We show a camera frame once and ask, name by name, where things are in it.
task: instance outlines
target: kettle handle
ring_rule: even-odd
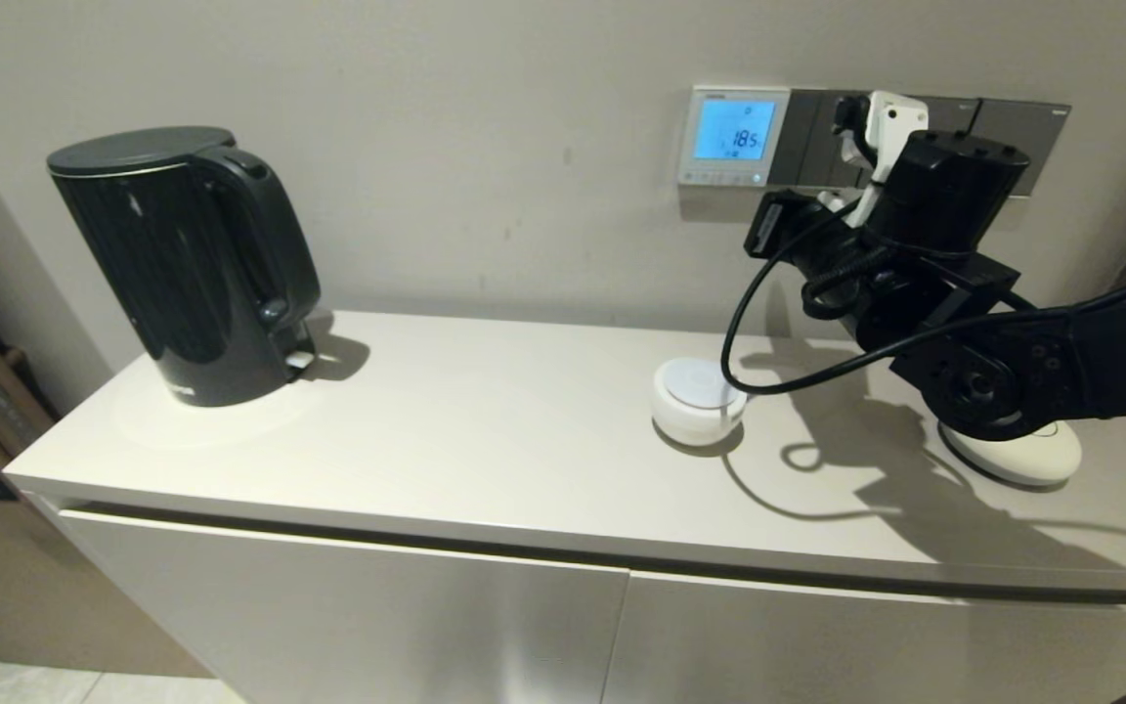
[[[256,311],[259,321],[276,332],[303,320],[321,297],[321,284],[303,228],[276,172],[262,159],[232,146],[194,152],[193,164],[204,177],[232,190],[245,211],[249,237],[268,278],[267,297]]]

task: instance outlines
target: gray switch plate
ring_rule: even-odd
[[[1028,155],[1031,164],[1015,184],[1011,196],[1030,196],[1033,186],[1045,169],[1049,152],[1054,151],[1058,133],[1071,115],[1071,106],[1052,103],[1020,103],[984,98],[980,113],[971,125],[971,133],[1012,144]]]
[[[794,90],[785,112],[768,186],[863,188],[868,172],[841,160],[841,140],[832,134],[837,100],[863,90]],[[980,98],[917,97],[929,106],[929,126],[963,130],[1018,146],[1031,158],[1013,196],[1029,196],[1071,112],[1069,106]]]
[[[798,182],[805,146],[810,143],[814,115],[819,110],[819,90],[795,90],[785,110],[781,139],[776,143],[776,157],[767,182],[794,186]]]
[[[841,140],[832,134],[832,117],[837,100],[861,90],[819,90],[819,107],[811,124],[811,137],[802,158],[797,186],[816,188],[854,188],[861,169],[841,161]]]

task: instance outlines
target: wall switch panel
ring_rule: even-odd
[[[787,88],[694,86],[676,182],[766,187],[790,95]]]
[[[863,90],[794,90],[781,139],[768,173],[770,186],[863,188],[868,172],[841,160],[841,140],[832,134],[837,100]],[[1033,161],[1013,196],[1029,196],[1071,113],[1069,106],[988,98],[915,97],[929,106],[929,126],[974,133],[1018,146]]]
[[[1049,152],[1054,151],[1054,143],[1067,123],[1067,115],[1071,115],[1071,106],[982,99],[971,132],[978,137],[1013,144],[1031,160],[1019,182],[1015,184],[1011,196],[1033,195],[1033,186],[1040,178]]]
[[[767,182],[798,181],[821,93],[822,90],[795,90],[789,96],[781,140],[776,145],[776,157],[772,159],[772,170],[767,175]]]

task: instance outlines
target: cabinet door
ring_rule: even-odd
[[[1089,704],[1126,694],[1126,607],[633,572],[604,704]]]
[[[602,698],[626,570],[59,515],[250,704]]]

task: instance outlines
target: white countertop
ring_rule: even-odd
[[[736,448],[698,456],[656,435],[649,390],[662,362],[718,355],[720,336],[347,312],[313,332],[307,378],[226,409],[180,404],[140,358],[9,475],[66,500],[339,529],[1126,589],[1126,419],[1073,420],[1081,472],[1034,493],[953,458],[885,365],[757,398]],[[757,381],[854,349],[742,337],[734,356]]]

